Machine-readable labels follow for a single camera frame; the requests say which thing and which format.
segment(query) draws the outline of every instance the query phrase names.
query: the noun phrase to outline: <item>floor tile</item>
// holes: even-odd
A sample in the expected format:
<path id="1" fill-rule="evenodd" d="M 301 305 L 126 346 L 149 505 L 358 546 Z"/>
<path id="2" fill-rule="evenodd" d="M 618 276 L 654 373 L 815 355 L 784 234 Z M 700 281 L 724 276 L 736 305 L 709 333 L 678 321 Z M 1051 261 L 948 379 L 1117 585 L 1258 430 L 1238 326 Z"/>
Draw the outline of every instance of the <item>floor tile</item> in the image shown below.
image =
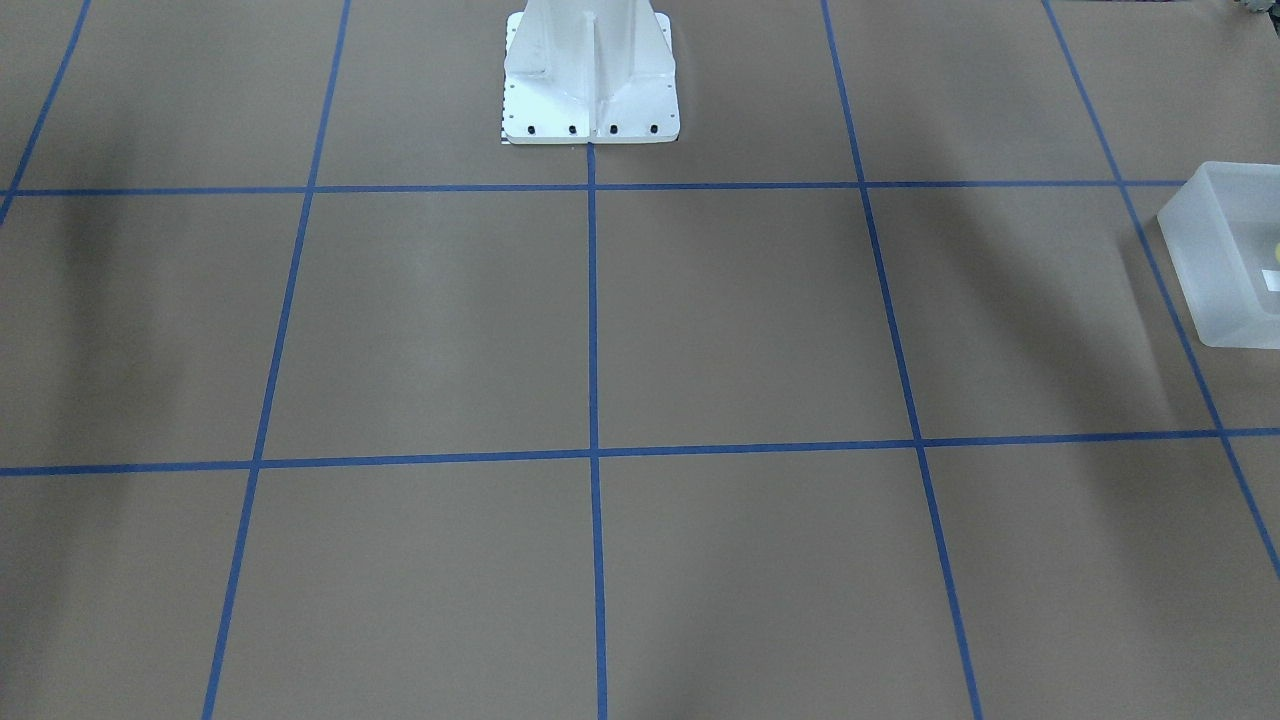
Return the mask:
<path id="1" fill-rule="evenodd" d="M 1231 447 L 1272 544 L 1280 542 L 1280 437 L 1234 438 Z"/>
<path id="2" fill-rule="evenodd" d="M 856 178 L 817 1 L 654 9 L 671 17 L 680 140 L 600 147 L 600 182 Z"/>
<path id="3" fill-rule="evenodd" d="M 589 477 L 264 473 L 218 716 L 594 717 Z"/>
<path id="4" fill-rule="evenodd" d="M 93 3 L 23 187 L 302 184 L 340 3 Z"/>
<path id="5" fill-rule="evenodd" d="M 970 717 L 913 452 L 602 478 L 611 717 Z"/>
<path id="6" fill-rule="evenodd" d="M 588 445 L 582 192 L 320 196 L 268 455 Z"/>
<path id="7" fill-rule="evenodd" d="M 1039 3 L 832 3 L 832 20 L 869 179 L 1111 177 Z"/>
<path id="8" fill-rule="evenodd" d="M 605 446 L 910 436 L 855 191 L 599 199 Z"/>
<path id="9" fill-rule="evenodd" d="M 988 717 L 1271 717 L 1280 584 L 1215 439 L 931 451 Z"/>
<path id="10" fill-rule="evenodd" d="M 352 6 L 320 181 L 586 182 L 582 146 L 502 145 L 511 0 Z"/>
<path id="11" fill-rule="evenodd" d="M 1280 42 L 1265 17 L 1213 0 L 1053 10 L 1124 177 L 1280 163 Z"/>
<path id="12" fill-rule="evenodd" d="M 252 455 L 298 204 L 19 199 L 0 231 L 0 465 Z"/>
<path id="13" fill-rule="evenodd" d="M 1280 352 L 1238 347 L 1208 347 L 1196 334 L 1187 299 L 1178 283 L 1178 272 L 1169 258 L 1165 236 L 1160 232 L 1156 213 L 1178 188 L 1132 188 L 1134 208 L 1156 256 L 1161 277 L 1178 307 L 1178 316 L 1213 393 L 1213 402 L 1229 428 L 1280 427 Z"/>
<path id="14" fill-rule="evenodd" d="M 0 184 L 27 147 L 40 108 L 76 27 L 82 0 L 9 3 L 0 8 Z"/>
<path id="15" fill-rule="evenodd" d="M 925 436 L 1212 427 L 1116 190 L 872 204 Z"/>
<path id="16" fill-rule="evenodd" d="M 244 473 L 5 478 L 0 716 L 197 717 Z"/>

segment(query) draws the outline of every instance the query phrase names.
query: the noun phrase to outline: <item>white plastic box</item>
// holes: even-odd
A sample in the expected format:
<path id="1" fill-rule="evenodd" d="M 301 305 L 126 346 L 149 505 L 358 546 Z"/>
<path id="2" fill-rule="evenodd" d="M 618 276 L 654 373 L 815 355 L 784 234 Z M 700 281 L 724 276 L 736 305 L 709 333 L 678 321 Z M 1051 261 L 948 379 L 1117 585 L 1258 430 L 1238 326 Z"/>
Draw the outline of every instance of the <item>white plastic box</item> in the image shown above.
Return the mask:
<path id="1" fill-rule="evenodd" d="M 1280 350 L 1280 165 L 1204 163 L 1157 217 L 1201 342 Z"/>

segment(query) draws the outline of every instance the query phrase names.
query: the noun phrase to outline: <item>white mounting plate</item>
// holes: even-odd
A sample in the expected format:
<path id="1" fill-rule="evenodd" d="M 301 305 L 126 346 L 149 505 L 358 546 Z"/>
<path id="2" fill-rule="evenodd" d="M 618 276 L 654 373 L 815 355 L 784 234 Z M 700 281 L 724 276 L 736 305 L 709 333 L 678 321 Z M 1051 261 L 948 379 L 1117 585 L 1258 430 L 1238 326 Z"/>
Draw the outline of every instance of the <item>white mounting plate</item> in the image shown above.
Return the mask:
<path id="1" fill-rule="evenodd" d="M 507 18 L 507 50 L 525 13 Z M 671 18 L 654 13 L 671 49 Z M 598 127 L 590 127 L 586 102 L 549 95 L 527 79 L 506 77 L 502 94 L 502 142 L 508 145 L 672 142 L 680 136 L 675 78 L 634 78 L 603 102 Z"/>

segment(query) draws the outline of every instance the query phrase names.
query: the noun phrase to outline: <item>blue grid line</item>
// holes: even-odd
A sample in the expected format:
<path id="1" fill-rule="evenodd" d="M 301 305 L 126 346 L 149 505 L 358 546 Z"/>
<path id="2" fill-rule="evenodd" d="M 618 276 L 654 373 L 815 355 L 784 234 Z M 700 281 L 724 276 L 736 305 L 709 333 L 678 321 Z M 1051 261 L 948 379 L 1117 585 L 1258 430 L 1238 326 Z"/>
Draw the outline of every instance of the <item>blue grid line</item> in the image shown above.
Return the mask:
<path id="1" fill-rule="evenodd" d="M 595 578 L 595 705 L 596 717 L 609 717 L 608 633 L 604 603 L 604 523 L 600 500 L 600 363 L 599 293 L 596 273 L 595 145 L 586 146 L 586 266 L 588 266 L 588 416 L 591 456 L 591 556 Z"/>
<path id="2" fill-rule="evenodd" d="M 284 340 L 289 328 L 289 314 L 293 309 L 293 292 L 298 282 L 298 266 L 302 261 L 302 247 L 306 242 L 307 223 L 311 218 L 311 202 L 315 199 L 316 178 L 320 174 L 320 158 L 324 154 L 325 131 L 329 126 L 329 110 L 338 85 L 338 69 L 342 65 L 342 49 L 347 38 L 347 22 L 351 18 L 351 0 L 343 0 L 342 17 L 338 19 L 338 37 L 334 41 L 333 60 L 329 67 L 329 85 L 325 87 L 324 104 L 320 110 L 320 123 L 316 129 L 315 150 L 311 154 L 311 172 L 307 174 L 307 192 L 302 197 L 302 211 L 298 217 L 298 232 L 293 241 L 293 258 L 289 261 L 289 278 L 284 287 L 284 301 L 280 305 L 280 320 L 275 333 L 275 347 L 271 351 L 271 369 L 266 377 L 262 393 L 262 413 L 259 418 L 257 438 L 253 443 L 253 460 L 244 483 L 244 502 L 241 507 L 239 525 L 236 530 L 236 547 L 232 552 L 232 566 L 227 575 L 227 593 L 223 598 L 223 612 L 218 624 L 218 639 L 214 643 L 214 657 L 209 670 L 209 685 L 205 689 L 202 720 L 212 720 L 214 705 L 218 700 L 218 683 L 221 678 L 223 659 L 227 653 L 227 638 L 230 633 L 232 612 L 236 606 L 236 591 L 239 585 L 241 566 L 244 560 L 244 544 L 248 539 L 250 520 L 253 515 L 253 498 L 257 493 L 259 473 L 262 452 L 266 447 L 266 432 L 271 421 L 271 405 L 275 400 L 275 384 L 280 374 L 280 359 L 284 355 Z"/>
<path id="3" fill-rule="evenodd" d="M 49 94 L 45 96 L 45 104 L 40 106 L 40 114 L 36 115 L 36 124 L 31 128 L 31 135 L 27 137 L 27 146 L 22 150 L 22 159 L 18 160 L 18 169 L 13 173 L 13 179 L 9 182 L 9 191 L 4 196 L 4 202 L 0 202 L 0 225 L 4 224 L 5 218 L 9 217 L 9 208 L 13 206 L 13 199 L 17 196 L 18 187 L 22 184 L 22 176 L 27 174 L 27 165 L 31 163 L 31 155 L 36 151 L 36 142 L 40 141 L 40 133 L 45 129 L 45 120 L 49 119 L 49 110 L 54 106 L 54 99 L 58 97 L 58 88 L 63 85 L 63 78 L 67 76 L 67 68 L 72 64 L 72 55 L 76 54 L 76 45 L 79 42 L 81 31 L 84 29 L 84 18 L 88 17 L 88 6 L 92 0 L 84 0 L 81 4 L 79 15 L 76 17 L 76 24 L 72 27 L 72 36 L 67 41 L 67 50 L 63 53 L 63 60 L 58 64 L 58 72 L 54 73 L 54 82 L 49 86 Z"/>
<path id="4" fill-rule="evenodd" d="M 845 114 L 845 129 L 849 133 L 849 149 L 854 156 L 854 169 L 858 173 L 858 182 L 861 183 L 860 192 L 863 200 L 863 213 L 867 217 L 867 233 L 870 238 L 872 254 L 876 258 L 876 274 L 879 279 L 881 295 L 884 301 L 884 316 L 888 322 L 890 338 L 893 341 L 893 356 L 897 360 L 899 379 L 902 384 L 902 400 L 906 404 L 908 419 L 911 424 L 911 439 L 915 446 L 916 462 L 920 466 L 920 482 L 924 487 L 924 497 L 929 506 L 929 521 L 933 527 L 933 541 L 937 544 L 938 565 L 942 570 L 942 582 L 946 585 L 947 605 L 951 609 L 951 624 L 955 629 L 956 648 L 960 653 L 960 664 L 964 669 L 965 687 L 969 692 L 969 707 L 974 720 L 982 720 L 982 698 L 978 693 L 978 680 L 973 671 L 973 661 L 969 653 L 969 639 L 964 629 L 964 616 L 960 611 L 960 598 L 956 593 L 955 575 L 951 571 L 951 555 L 947 550 L 946 534 L 942 528 L 942 516 L 938 512 L 937 497 L 933 492 L 933 475 L 929 470 L 929 459 L 924 448 L 920 433 L 920 420 L 915 409 L 915 397 L 911 393 L 911 378 L 906 368 L 906 355 L 902 352 L 902 338 L 899 333 L 897 319 L 893 313 L 893 297 L 890 292 L 888 275 L 884 272 L 884 258 L 881 252 L 879 233 L 876 229 L 876 215 L 872 210 L 872 199 L 867 188 L 867 174 L 863 168 L 863 155 L 858 146 L 858 131 L 854 127 L 854 113 L 849 102 L 849 90 L 845 85 L 845 72 L 840 61 L 840 50 L 836 45 L 836 29 L 831 20 L 831 6 L 827 0 L 822 3 L 822 19 L 827 28 L 827 45 L 831 50 L 831 64 L 836 74 L 836 86 L 840 90 L 840 105 Z"/>
<path id="5" fill-rule="evenodd" d="M 1187 181 L 1152 179 L 1123 181 L 1128 187 L 1181 187 Z M 1116 187 L 1114 179 L 969 179 L 969 181 L 778 181 L 778 182 L 650 182 L 596 183 L 598 192 L 673 191 L 673 190 L 873 190 L 963 188 L 963 187 Z M 370 195 L 370 193 L 434 193 L 434 192 L 582 192 L 586 183 L 553 184 L 303 184 L 283 186 L 218 186 L 218 187 L 65 187 L 19 188 L 13 197 L 119 197 L 155 195 Z"/>
<path id="6" fill-rule="evenodd" d="M 1102 152 L 1106 155 L 1107 164 L 1111 167 L 1111 174 L 1116 178 L 1120 195 L 1124 197 L 1125 208 L 1129 211 L 1129 219 L 1133 223 L 1134 229 L 1138 232 L 1138 241 L 1142 243 L 1142 251 L 1147 256 L 1147 265 L 1151 268 L 1152 275 L 1156 278 L 1156 287 L 1160 288 L 1160 296 L 1165 301 L 1165 310 L 1169 311 L 1169 318 L 1174 323 L 1174 329 L 1176 331 L 1178 340 L 1183 346 L 1183 352 L 1187 355 L 1187 361 L 1190 364 L 1192 374 L 1196 375 L 1196 384 L 1199 386 L 1201 395 L 1204 398 L 1204 406 L 1208 409 L 1210 418 L 1213 420 L 1213 428 L 1217 430 L 1217 437 L 1222 443 L 1222 450 L 1226 452 L 1226 459 L 1231 465 L 1231 471 L 1235 474 L 1235 482 L 1240 488 L 1240 495 L 1244 497 L 1244 503 L 1249 509 L 1249 515 L 1253 516 L 1253 524 L 1258 530 L 1262 547 L 1266 550 L 1267 557 L 1271 560 L 1271 568 L 1275 570 L 1276 578 L 1280 578 L 1280 555 L 1276 553 L 1275 543 L 1271 541 L 1271 533 L 1267 530 L 1266 521 L 1262 519 L 1262 512 L 1258 510 L 1258 503 L 1253 497 L 1253 489 L 1249 487 L 1249 482 L 1244 477 L 1240 461 L 1235 456 L 1235 448 L 1231 447 L 1230 434 L 1222 424 L 1222 418 L 1217 411 L 1217 405 L 1213 402 L 1208 382 L 1206 382 L 1204 374 L 1201 372 L 1199 361 L 1196 359 L 1196 350 L 1192 347 L 1190 338 L 1187 334 L 1187 328 L 1183 325 L 1181 318 L 1178 316 L 1178 307 L 1174 305 L 1172 295 L 1170 295 L 1169 286 L 1165 283 L 1165 278 L 1160 272 L 1160 265 L 1156 263 L 1156 255 L 1151 250 L 1151 242 L 1147 238 L 1147 232 L 1143 229 L 1142 220 L 1138 218 L 1138 210 L 1133 205 L 1133 197 L 1129 196 L 1129 188 L 1124 183 L 1124 176 L 1120 173 L 1120 165 L 1116 163 L 1115 152 L 1112 152 L 1111 143 L 1107 141 L 1106 132 L 1102 129 L 1102 120 L 1098 119 L 1098 113 L 1093 106 L 1093 100 L 1089 99 L 1089 92 L 1084 88 L 1084 78 L 1080 76 L 1080 70 L 1075 64 L 1075 58 L 1071 55 L 1071 47 L 1066 42 L 1066 35 L 1062 32 L 1062 26 L 1057 22 L 1057 14 L 1053 13 L 1053 6 L 1050 0 L 1041 0 L 1041 5 L 1044 6 L 1044 13 L 1048 15 L 1050 24 L 1053 27 L 1053 35 L 1057 36 L 1057 44 L 1062 49 L 1062 56 L 1066 59 L 1066 65 L 1071 70 L 1071 78 L 1075 81 L 1075 87 L 1080 92 L 1080 100 L 1084 102 L 1084 108 L 1089 113 L 1089 120 L 1093 123 L 1093 129 L 1098 136 L 1098 142 L 1102 145 Z"/>
<path id="7" fill-rule="evenodd" d="M 1233 437 L 1275 437 L 1280 428 L 1234 428 Z M 1000 447 L 1012 445 L 1085 445 L 1102 442 L 1158 442 L 1216 438 L 1217 430 L 1151 430 L 1133 433 L 1080 433 L 1046 436 L 988 436 L 922 438 L 925 447 Z M 863 450 L 906 450 L 914 438 L 855 439 L 829 442 L 763 442 L 739 445 L 664 445 L 599 448 L 517 450 L 490 452 L 438 452 L 416 455 L 355 455 L 332 457 L 276 457 L 253 460 L 209 460 L 192 462 L 127 462 L 110 465 L 19 465 L 0 468 L 0 478 L 40 478 L 59 475 L 113 475 L 132 473 L 197 473 L 215 470 L 285 470 L 300 468 L 369 468 L 379 465 L 448 465 L 466 462 L 524 462 L 536 460 L 584 460 L 596 457 L 662 457 L 690 455 L 763 455 L 786 452 L 841 452 Z"/>

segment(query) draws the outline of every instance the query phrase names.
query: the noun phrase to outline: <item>grid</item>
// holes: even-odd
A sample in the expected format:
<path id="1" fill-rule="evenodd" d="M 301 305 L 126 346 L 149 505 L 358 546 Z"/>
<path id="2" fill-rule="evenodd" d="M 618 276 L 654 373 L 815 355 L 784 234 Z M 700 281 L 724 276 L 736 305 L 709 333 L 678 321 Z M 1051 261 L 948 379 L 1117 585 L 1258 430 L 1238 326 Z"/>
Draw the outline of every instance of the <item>grid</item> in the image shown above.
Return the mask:
<path id="1" fill-rule="evenodd" d="M 586 149 L 586 182 L 585 183 L 558 183 L 558 184 L 320 184 L 317 183 L 321 159 L 325 145 L 325 132 L 329 122 L 329 113 L 333 104 L 334 90 L 337 87 L 343 44 L 347 35 L 347 24 L 351 15 L 352 0 L 344 0 L 338 23 L 337 38 L 332 54 L 328 86 L 320 111 L 319 128 L 315 137 L 311 156 L 310 173 L 303 186 L 228 186 L 228 187 L 122 187 L 122 188 L 27 188 L 22 186 L 23 176 L 29 164 L 31 156 L 40 141 L 41 131 L 49 115 L 50 108 L 56 100 L 59 87 L 72 61 L 76 46 L 79 41 L 84 20 L 90 13 L 92 0 L 83 0 L 79 14 L 76 19 L 67 49 L 52 78 L 47 96 L 41 106 L 35 127 L 31 131 L 27 145 L 17 170 L 5 191 L 3 205 L 0 205 L 0 223 L 8 215 L 13 201 L 18 197 L 47 197 L 47 196 L 165 196 L 165 195 L 297 195 L 302 199 L 302 210 L 298 218 L 297 234 L 293 243 L 293 252 L 289 264 L 288 279 L 285 283 L 284 300 L 280 307 L 276 325 L 275 343 L 271 355 L 270 370 L 266 380 L 261 413 L 257 424 L 257 433 L 253 452 L 250 459 L 182 461 L 182 462 L 142 462 L 142 464 L 100 464 L 100 465 L 47 465 L 47 466 L 8 466 L 0 468 L 0 477 L 55 477 L 55 475 L 81 475 L 81 474 L 124 474 L 124 473 L 166 473 L 166 471 L 212 471 L 212 470 L 238 470 L 247 471 L 243 506 L 239 524 L 234 539 L 230 573 L 227 580 L 223 612 L 218 628 L 212 662 L 209 674 L 209 684 L 205 694 L 202 717 L 210 720 L 214 716 L 215 701 L 218 696 L 219 679 L 223 657 L 227 648 L 228 634 L 233 623 L 233 610 L 237 594 L 237 583 L 241 571 L 244 546 L 251 529 L 255 492 L 261 470 L 288 469 L 288 468 L 347 468 L 347 466 L 376 466 L 376 465 L 429 465 L 429 464 L 457 464 L 457 462 L 507 462 L 507 461 L 538 461 L 579 459 L 590 462 L 590 493 L 591 493 L 591 520 L 593 520 L 593 552 L 594 552 L 594 578 L 595 578 L 595 638 L 596 638 L 596 700 L 598 712 L 602 720 L 608 716 L 608 678 L 605 659 L 605 633 L 607 633 L 607 607 L 605 607 L 605 577 L 604 577 L 604 542 L 603 542 L 603 512 L 600 502 L 600 460 L 609 457 L 640 457 L 640 456 L 676 456 L 676 455 L 739 455 L 739 454 L 776 454 L 776 452 L 824 452 L 824 451 L 872 451 L 872 450 L 914 450 L 919 466 L 920 480 L 929 510 L 929 519 L 933 528 L 934 542 L 940 570 L 947 593 L 947 602 L 951 610 L 951 620 L 955 629 L 956 644 L 964 669 L 972 712 L 975 720 L 983 716 L 982 701 L 979 696 L 979 683 L 975 676 L 973 662 L 969 656 L 968 641 L 965 635 L 961 602 L 956 591 L 955 579 L 951 571 L 947 542 L 943 530 L 942 512 L 934 497 L 933 480 L 929 470 L 928 450 L 938 447 L 972 447 L 972 446 L 1011 446 L 1011 445 L 1051 445 L 1051 443 L 1105 443 L 1105 442 L 1158 442 L 1188 438 L 1216 438 L 1225 454 L 1234 477 L 1238 482 L 1240 495 L 1257 528 L 1258 537 L 1267 553 L 1272 568 L 1280 578 L 1280 556 L 1268 529 L 1254 501 L 1249 482 L 1236 459 L 1233 448 L 1234 438 L 1243 437 L 1277 437 L 1277 427 L 1243 427 L 1229 428 L 1224 424 L 1208 383 L 1201 372 L 1194 347 L 1183 325 L 1172 296 L 1157 266 L 1151 243 L 1139 220 L 1129 190 L 1135 187 L 1176 187 L 1180 179 L 1128 179 L 1123 176 L 1102 122 L 1093 106 L 1088 90 L 1071 55 L 1068 38 L 1053 12 L 1051 0 L 1041 0 L 1047 20 L 1053 29 L 1053 35 L 1061 49 L 1064 60 L 1071 73 L 1079 100 L 1092 122 L 1111 170 L 1111 178 L 1103 179 L 1064 179 L 1064 181 L 1020 181 L 1020 179 L 989 179 L 989 181 L 872 181 L 867 178 L 863 156 L 859 149 L 858 131 L 854 123 L 852 102 L 849 97 L 847 85 L 844 77 L 844 68 L 840 59 L 835 27 L 831 18 L 828 0 L 819 0 L 823 20 L 826 24 L 826 37 L 828 42 L 832 69 L 835 73 L 836 91 L 838 92 L 846 132 L 849 136 L 849 149 L 852 156 L 856 181 L 847 182 L 698 182 L 698 183 L 602 183 L 596 181 L 596 154 L 594 146 Z M 1166 430 L 1166 432 L 1117 432 L 1117 433 L 1075 433 L 1075 434 L 1027 434 L 1027 436 L 996 436 L 996 437 L 927 437 L 920 429 L 916 413 L 915 398 L 911 389 L 911 378 L 908 368 L 902 340 L 899 332 L 897 319 L 893 307 L 893 296 L 890 288 L 888 275 L 884 269 L 884 260 L 881 252 L 879 233 L 877 231 L 876 213 L 870 197 L 870 190 L 878 188 L 960 188 L 960 187 L 1024 187 L 1024 188 L 1055 188 L 1055 187 L 1107 187 L 1115 188 L 1124 200 L 1129 219 L 1138 234 L 1147 264 L 1155 278 L 1161 300 L 1167 310 L 1169 319 L 1174 325 L 1181 345 L 1185 360 L 1196 378 L 1204 407 L 1212 420 L 1211 428 L 1192 430 Z M 856 190 L 860 193 L 867 231 L 870 238 L 872 252 L 876 261 L 877 277 L 879 281 L 881 297 L 886 323 L 893 346 L 893 355 L 897 365 L 899 380 L 901 383 L 902 401 L 910 424 L 910 437 L 899 439 L 849 439 L 844 442 L 787 442 L 787 443 L 744 443 L 744 445 L 689 445 L 689 446 L 634 446 L 634 447 L 604 447 L 600 443 L 599 430 L 599 361 L 598 361 L 598 278 L 596 278 L 596 200 L 600 192 L 613 191 L 700 191 L 700 190 L 815 190 L 815 188 L 842 188 Z M 378 456 L 333 456 L 333 457 L 264 457 L 268 430 L 271 419 L 271 407 L 275 398 L 275 388 L 280 372 L 280 361 L 285 348 L 289 318 L 292 313 L 293 295 L 298 278 L 298 268 L 307 237 L 311 205 L 316 195 L 326 193 L 433 193 L 433 192 L 577 192 L 585 193 L 588 201 L 588 272 L 589 272 L 589 443 L 586 447 L 553 448 L 535 451 L 511 452 L 463 452 L 463 454 L 421 454 L 421 455 L 378 455 Z"/>

